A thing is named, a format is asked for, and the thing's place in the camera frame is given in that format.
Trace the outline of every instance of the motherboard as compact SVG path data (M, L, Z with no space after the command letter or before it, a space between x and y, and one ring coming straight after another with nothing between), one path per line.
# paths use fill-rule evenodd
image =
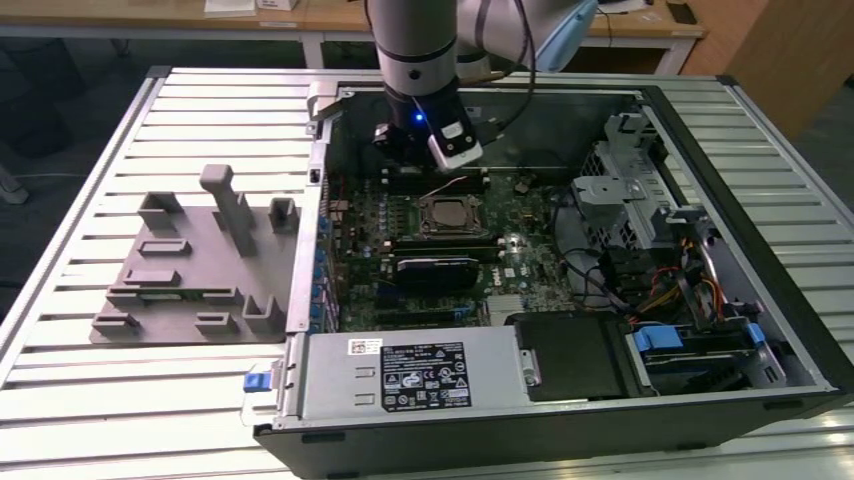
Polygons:
M334 189L340 331L496 325L575 308L552 237L560 187L533 173L387 174Z

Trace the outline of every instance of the cpu socket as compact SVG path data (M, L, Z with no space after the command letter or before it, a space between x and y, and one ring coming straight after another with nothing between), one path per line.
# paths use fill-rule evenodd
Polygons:
M487 232L473 197L429 197L419 202L420 233L425 238L479 237Z

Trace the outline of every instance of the slotted metal surface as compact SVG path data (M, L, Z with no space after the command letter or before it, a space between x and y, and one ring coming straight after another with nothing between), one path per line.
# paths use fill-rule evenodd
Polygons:
M212 205L196 175L229 163L249 204L300 201L310 142L309 82L376 72L174 69L149 80L101 158L92 187L0 330L2 478L293 478L257 447L238 411L241 377L281 345L105 348L88 340L140 226L149 189ZM543 82L659 85L846 352L854 354L854 230L838 199L737 92L711 78L543 75ZM695 198L679 172L676 182ZM253 402L269 413L274 396ZM489 467L397 478L850 478L854 411L771 425L717 448Z

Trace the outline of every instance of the power supply label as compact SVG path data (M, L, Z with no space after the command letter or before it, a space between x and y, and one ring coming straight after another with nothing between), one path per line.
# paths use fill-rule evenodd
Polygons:
M471 407L461 342L383 347L380 372L387 412Z

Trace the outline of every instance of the desk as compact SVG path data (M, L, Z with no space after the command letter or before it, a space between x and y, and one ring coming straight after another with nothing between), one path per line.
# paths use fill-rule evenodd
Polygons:
M739 89L709 77L543 78L567 86L597 82L661 89L815 311L854 356L851 214ZM309 85L353 79L376 81L379 75L174 69L166 78L145 80L0 326L4 480L297 480L254 444L238 414L242 373L278 358L282 346L108 348L89 342L90 321L141 225L136 209L142 194L152 188L173 190L181 204L212 205L201 195L197 174L205 157L216 155L217 162L232 166L233 185L249 205L268 205L277 194L298 197L298 192L281 189L293 184L293 177L304 177L310 158L310 142L300 129ZM517 75L504 82L520 84L524 79ZM186 85L204 88L204 98L188 92ZM245 134L253 125L261 127L260 136ZM169 126L169 136L160 136L168 141L154 140ZM277 140L262 140L270 127L281 132ZM687 177L675 172L673 180L693 199ZM274 394L258 398L257 413L268 414L274 401ZM403 478L850 479L850 410L780 422L713 448Z
M0 36L152 40L290 40L302 44L305 65L322 68L321 44L372 40L361 2L301 0L292 11L258 10L254 17L204 18L204 0L2 0ZM699 25L673 22L663 0L639 12L611 15L611 33L597 17L585 47L664 50L655 73L677 74Z

